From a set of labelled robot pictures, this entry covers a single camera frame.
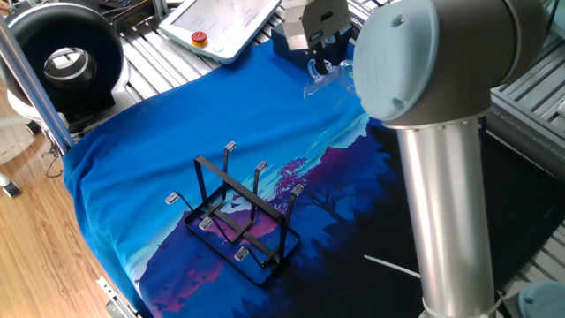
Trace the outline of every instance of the metal pole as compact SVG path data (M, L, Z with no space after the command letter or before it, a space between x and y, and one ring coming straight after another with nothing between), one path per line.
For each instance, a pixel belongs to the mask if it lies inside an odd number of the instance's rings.
M398 131L424 299L441 318L494 305L478 120Z
M0 55L14 74L27 99L39 112L41 119L53 135L54 142L64 155L74 146L74 140L4 19L0 19Z

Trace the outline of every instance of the wooden floor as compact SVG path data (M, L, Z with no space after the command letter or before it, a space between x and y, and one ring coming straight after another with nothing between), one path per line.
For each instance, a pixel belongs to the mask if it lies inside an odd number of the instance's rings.
M0 118L15 115L0 83ZM0 129L0 171L22 189L0 192L0 317L109 317L95 280L105 276L80 235L63 178L47 178L42 134ZM51 173L62 169L60 161Z

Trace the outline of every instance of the red emergency stop button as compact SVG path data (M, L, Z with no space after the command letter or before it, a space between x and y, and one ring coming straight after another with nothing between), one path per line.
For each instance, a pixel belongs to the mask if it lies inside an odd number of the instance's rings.
M192 34L192 45L198 48L204 48L208 45L208 37L204 32L198 31Z

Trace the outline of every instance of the white cable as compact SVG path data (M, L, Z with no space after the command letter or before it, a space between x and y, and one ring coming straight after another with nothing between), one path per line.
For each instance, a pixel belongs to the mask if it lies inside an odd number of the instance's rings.
M408 275L412 275L412 276L414 276L414 277L420 278L420 274L418 274L418 273L416 273L416 272L413 272L413 271L411 271L411 270L405 269L405 268L401 268L401 267L398 266L398 265L391 264L391 263L389 263L389 262L387 262L387 261L381 261L381 260L379 260L379 259L377 259L377 258L374 258L374 257L371 257L371 256L369 256L369 255L363 255L363 257L365 257L365 258L366 258L367 260L369 260L369 261L374 261L374 262L376 262L376 263L379 263L380 265L384 265L384 266L390 267L390 268L392 268L392 269L400 270L401 272L404 272L404 273L406 273L406 274L408 274Z
M384 266L390 267L390 268L392 268L392 269L400 270L400 271L403 272L403 273L406 273L406 274L408 274L408 275L412 275L412 276L414 276L414 277L420 278L420 274L418 274L418 273L416 273L416 272L413 272L413 271L411 271L411 270L409 270L409 269L402 268L402 267L400 267L400 266L398 266L398 265L389 263L389 262L387 262L387 261L379 260L378 258L374 258L374 257L371 257L371 256L369 256L369 255L363 255L363 257L365 257L365 258L366 258L367 260L369 260L369 261L374 261L374 262L376 262L376 263L378 263L378 264L380 264L380 265L384 265ZM494 306L493 306L492 308L490 308L486 313L484 313L484 314L482 314L482 315L479 315L479 316L466 317L466 318L488 318L488 317L490 317L491 314L494 314L494 313L498 310L498 307L499 307L499 306L501 305L501 303L502 303L503 297L502 297L502 295L501 295L501 293L500 293L499 291L498 291L498 295L499 295L498 301L497 301L496 304L494 304ZM426 301L424 300L424 297L422 297L422 304L424 304L424 309L427 311L427 313L429 313L430 315L432 315L432 316L435 317L435 318L463 318L463 317L446 316L446 315L444 315L444 314L438 314L438 313L434 312L434 311L426 304Z

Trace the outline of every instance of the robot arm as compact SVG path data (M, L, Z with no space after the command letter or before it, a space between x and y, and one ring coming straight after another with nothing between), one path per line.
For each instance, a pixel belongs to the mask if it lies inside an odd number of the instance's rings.
M289 49L313 49L351 23L346 0L284 0Z
M315 49L350 23L343 0L285 5L290 49ZM429 316L493 317L477 119L490 88L527 71L544 37L539 0L402 0L376 11L358 37L361 104L399 131Z

